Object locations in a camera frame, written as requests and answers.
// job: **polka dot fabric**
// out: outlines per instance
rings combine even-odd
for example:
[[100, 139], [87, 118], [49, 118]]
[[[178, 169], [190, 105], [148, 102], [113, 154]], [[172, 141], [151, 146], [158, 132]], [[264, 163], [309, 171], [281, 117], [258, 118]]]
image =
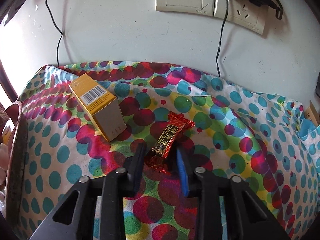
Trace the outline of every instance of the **polka dot fabric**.
[[[127, 129], [111, 143], [68, 87], [84, 73], [118, 97]], [[19, 100], [29, 138], [16, 228], [21, 239], [33, 233], [80, 176], [104, 176], [132, 156], [139, 143], [152, 147], [169, 111], [196, 123], [180, 138], [192, 162], [217, 176], [241, 176], [292, 239], [315, 218], [320, 145], [297, 137], [303, 106], [295, 100], [253, 93], [183, 66], [125, 61], [45, 66]], [[137, 196], [124, 199], [126, 237], [194, 239], [196, 211], [196, 200], [182, 196], [179, 180], [144, 166]], [[97, 212], [95, 238], [99, 224]]]

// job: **black cable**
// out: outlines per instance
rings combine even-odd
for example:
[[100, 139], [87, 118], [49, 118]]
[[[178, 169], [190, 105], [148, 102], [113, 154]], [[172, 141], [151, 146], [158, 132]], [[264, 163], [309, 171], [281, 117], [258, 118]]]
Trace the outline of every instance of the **black cable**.
[[218, 51], [217, 51], [217, 56], [216, 56], [216, 63], [217, 63], [217, 71], [218, 71], [218, 77], [220, 77], [220, 69], [219, 69], [219, 64], [218, 64], [218, 58], [219, 58], [219, 54], [220, 54], [220, 49], [221, 49], [221, 39], [222, 39], [222, 32], [223, 32], [223, 27], [226, 23], [227, 17], [228, 17], [228, 13], [229, 13], [229, 0], [227, 0], [227, 10], [226, 10], [226, 14], [224, 16], [223, 22], [222, 22], [222, 26], [221, 26], [221, 32], [220, 32], [220, 41], [219, 41], [219, 46], [218, 46]]
[[283, 7], [279, 0], [276, 0], [276, 2], [278, 3], [278, 6], [279, 6], [279, 8], [276, 9], [276, 18], [278, 20], [281, 20], [283, 16]]
[[59, 67], [59, 46], [60, 46], [60, 41], [63, 37], [63, 32], [58, 28], [58, 26], [56, 25], [56, 22], [54, 21], [54, 18], [53, 18], [53, 15], [52, 15], [52, 12], [49, 8], [49, 5], [48, 5], [48, 0], [45, 0], [45, 5], [46, 7], [48, 8], [48, 11], [50, 13], [50, 16], [51, 16], [51, 19], [52, 19], [52, 22], [53, 22], [53, 25], [56, 27], [56, 29], [60, 32], [61, 34], [61, 37], [59, 39], [59, 42], [58, 42], [58, 45], [57, 45], [57, 67]]

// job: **candy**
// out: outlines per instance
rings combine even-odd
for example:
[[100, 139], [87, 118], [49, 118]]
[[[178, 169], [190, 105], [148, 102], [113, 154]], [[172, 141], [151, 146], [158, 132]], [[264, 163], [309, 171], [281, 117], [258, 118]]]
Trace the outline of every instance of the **candy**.
[[169, 122], [164, 128], [156, 145], [147, 153], [144, 160], [147, 166], [158, 172], [170, 174], [165, 164], [170, 148], [175, 139], [179, 138], [187, 129], [194, 127], [195, 123], [174, 112], [168, 114]]

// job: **barcode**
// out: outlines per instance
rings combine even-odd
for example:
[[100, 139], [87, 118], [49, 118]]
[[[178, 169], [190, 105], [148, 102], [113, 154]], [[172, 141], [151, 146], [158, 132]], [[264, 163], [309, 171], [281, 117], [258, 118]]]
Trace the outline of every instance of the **barcode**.
[[86, 104], [89, 105], [91, 104], [94, 100], [97, 98], [101, 97], [107, 93], [104, 89], [102, 89], [99, 85], [82, 95], [80, 98], [82, 101]]

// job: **wall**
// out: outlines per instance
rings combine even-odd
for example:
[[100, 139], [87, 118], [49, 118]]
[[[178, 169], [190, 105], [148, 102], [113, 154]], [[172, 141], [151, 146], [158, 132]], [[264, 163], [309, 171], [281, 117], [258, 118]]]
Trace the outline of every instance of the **wall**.
[[[263, 36], [226, 23], [222, 77], [253, 91], [312, 100], [320, 63], [320, 25], [304, 0], [281, 0], [282, 21], [269, 10]], [[169, 62], [217, 74], [222, 20], [156, 12], [155, 0], [49, 0], [65, 31], [60, 64], [97, 60]], [[0, 58], [18, 94], [45, 64], [56, 64], [60, 38], [44, 0], [27, 0], [0, 27]]]

